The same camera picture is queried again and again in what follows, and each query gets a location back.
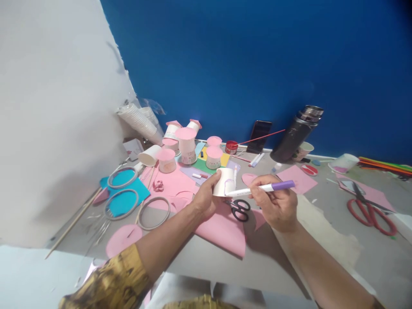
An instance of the red scissors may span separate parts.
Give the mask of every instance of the red scissors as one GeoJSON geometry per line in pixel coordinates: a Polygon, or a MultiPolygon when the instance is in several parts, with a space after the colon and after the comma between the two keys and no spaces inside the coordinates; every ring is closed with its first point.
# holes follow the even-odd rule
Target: red scissors
{"type": "Polygon", "coordinates": [[[361,193],[361,191],[360,191],[360,189],[359,189],[359,187],[357,186],[356,183],[353,183],[353,189],[355,190],[356,199],[352,199],[352,200],[348,201],[348,209],[349,209],[350,213],[355,217],[355,219],[358,220],[360,223],[366,225],[366,226],[376,227],[384,235],[387,235],[387,236],[396,235],[396,233],[398,231],[396,229],[395,224],[382,211],[380,211],[378,209],[378,208],[381,208],[381,209],[385,210],[386,208],[384,208],[380,205],[377,205],[375,203],[373,203],[373,205],[375,205],[378,208],[373,207],[370,202],[366,201],[366,199],[362,195],[362,193],[361,193]],[[360,211],[362,212],[362,214],[366,218],[366,221],[363,220],[361,217],[359,217],[355,213],[355,211],[352,208],[352,203],[353,202],[355,202],[357,204],[360,211]],[[390,231],[386,231],[383,228],[381,228],[381,226],[376,221],[375,213],[377,213],[379,216],[381,216],[381,218],[389,225],[390,231]]]}

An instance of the green paper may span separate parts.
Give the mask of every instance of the green paper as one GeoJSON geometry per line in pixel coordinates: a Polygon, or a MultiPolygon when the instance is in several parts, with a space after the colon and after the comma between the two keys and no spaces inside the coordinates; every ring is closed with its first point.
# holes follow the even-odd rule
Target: green paper
{"type": "Polygon", "coordinates": [[[206,166],[206,161],[199,160],[199,159],[195,163],[192,164],[192,167],[197,168],[198,170],[204,171],[205,173],[209,173],[211,175],[213,175],[217,171],[217,169],[211,170],[210,168],[206,166]]]}

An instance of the scissors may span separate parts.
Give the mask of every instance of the scissors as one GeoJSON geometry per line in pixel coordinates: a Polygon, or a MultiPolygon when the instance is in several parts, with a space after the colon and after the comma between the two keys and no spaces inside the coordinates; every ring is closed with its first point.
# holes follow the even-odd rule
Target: scissors
{"type": "Polygon", "coordinates": [[[249,215],[245,212],[250,210],[248,202],[245,200],[234,200],[233,202],[225,201],[225,203],[232,207],[232,214],[238,221],[246,222],[249,220],[249,215]]]}
{"type": "Polygon", "coordinates": [[[358,220],[360,223],[371,227],[374,226],[376,227],[382,234],[387,235],[387,236],[394,236],[397,233],[397,229],[395,224],[380,210],[386,210],[386,208],[376,204],[372,203],[374,206],[380,208],[373,207],[370,202],[366,201],[364,196],[362,195],[359,187],[357,186],[356,183],[353,183],[353,189],[355,191],[356,199],[352,199],[348,201],[348,210],[352,214],[352,216],[355,217],[356,220],[358,220]],[[360,211],[364,215],[365,220],[363,220],[361,217],[359,217],[355,211],[352,208],[352,203],[355,202],[357,206],[359,207],[360,211]],[[386,231],[381,226],[379,223],[376,221],[375,213],[377,213],[381,218],[389,225],[390,231],[386,231]]]}

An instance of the purple marker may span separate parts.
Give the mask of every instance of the purple marker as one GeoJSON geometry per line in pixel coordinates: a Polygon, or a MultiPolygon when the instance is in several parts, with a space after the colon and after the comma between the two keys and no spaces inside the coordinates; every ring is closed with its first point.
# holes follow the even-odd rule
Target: purple marker
{"type": "MultiPolygon", "coordinates": [[[[262,186],[259,186],[259,188],[261,188],[265,192],[272,192],[276,190],[293,188],[294,186],[295,186],[295,183],[293,182],[293,180],[288,180],[285,182],[278,182],[274,184],[262,185],[262,186]]],[[[226,194],[226,196],[238,197],[241,195],[248,195],[250,193],[251,193],[250,189],[242,189],[242,190],[236,190],[236,191],[229,192],[226,194]]]]}

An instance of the person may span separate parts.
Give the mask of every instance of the person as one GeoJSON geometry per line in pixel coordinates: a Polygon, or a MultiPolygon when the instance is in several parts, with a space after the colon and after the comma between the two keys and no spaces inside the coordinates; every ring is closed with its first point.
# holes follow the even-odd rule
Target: person
{"type": "MultiPolygon", "coordinates": [[[[62,298],[59,308],[138,308],[188,237],[215,213],[221,198],[212,192],[220,175],[217,171],[206,180],[182,211],[95,270],[78,291],[62,298]]],[[[283,237],[317,304],[324,309],[383,308],[299,223],[297,196],[292,190],[264,192],[258,188],[275,182],[280,180],[272,175],[257,177],[249,197],[283,237]]],[[[236,307],[203,295],[164,308],[236,307]]]]}

